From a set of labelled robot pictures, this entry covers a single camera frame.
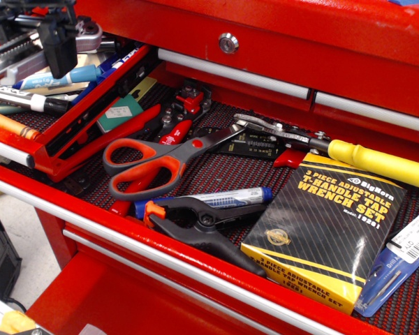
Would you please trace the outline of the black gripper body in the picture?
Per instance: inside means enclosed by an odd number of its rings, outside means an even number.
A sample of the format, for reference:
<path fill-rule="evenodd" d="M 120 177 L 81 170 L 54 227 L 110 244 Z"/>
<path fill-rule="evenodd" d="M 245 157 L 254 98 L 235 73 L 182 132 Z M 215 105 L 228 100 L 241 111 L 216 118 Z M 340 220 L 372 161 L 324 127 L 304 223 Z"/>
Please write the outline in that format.
<path fill-rule="evenodd" d="M 32 30 L 54 20 L 61 27 L 75 27 L 76 1 L 0 1 L 0 32 Z"/>

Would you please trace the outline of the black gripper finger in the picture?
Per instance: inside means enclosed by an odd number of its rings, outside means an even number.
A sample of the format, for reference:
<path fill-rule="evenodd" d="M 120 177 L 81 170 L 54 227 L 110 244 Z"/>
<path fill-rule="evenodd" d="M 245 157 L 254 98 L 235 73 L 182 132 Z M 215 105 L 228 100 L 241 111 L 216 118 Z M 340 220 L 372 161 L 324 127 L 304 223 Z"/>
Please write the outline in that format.
<path fill-rule="evenodd" d="M 76 67 L 77 30 L 74 24 L 44 20 L 38 34 L 53 78 L 60 79 Z"/>

